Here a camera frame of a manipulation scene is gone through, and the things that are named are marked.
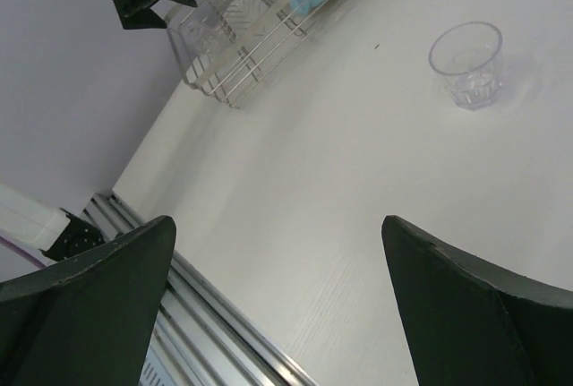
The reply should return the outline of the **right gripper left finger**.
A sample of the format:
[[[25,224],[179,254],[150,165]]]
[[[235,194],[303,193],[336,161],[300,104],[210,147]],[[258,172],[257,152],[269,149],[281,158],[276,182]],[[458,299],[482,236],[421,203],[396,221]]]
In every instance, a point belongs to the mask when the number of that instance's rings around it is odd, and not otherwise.
[[[1,285],[3,385],[136,385],[175,250],[160,216]]]

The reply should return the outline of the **clear glass cup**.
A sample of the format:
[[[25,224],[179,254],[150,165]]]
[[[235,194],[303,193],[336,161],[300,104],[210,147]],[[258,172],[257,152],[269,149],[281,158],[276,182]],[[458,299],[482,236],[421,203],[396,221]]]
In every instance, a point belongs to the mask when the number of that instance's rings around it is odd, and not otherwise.
[[[461,23],[432,44],[428,63],[454,103],[465,110],[488,107],[502,81],[503,36],[487,21]]]

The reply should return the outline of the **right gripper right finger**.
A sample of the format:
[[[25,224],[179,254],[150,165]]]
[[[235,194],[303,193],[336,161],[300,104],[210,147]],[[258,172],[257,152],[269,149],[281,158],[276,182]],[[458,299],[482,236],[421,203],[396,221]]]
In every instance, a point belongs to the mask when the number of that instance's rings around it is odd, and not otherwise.
[[[381,239],[421,385],[570,385],[572,293],[387,216]]]

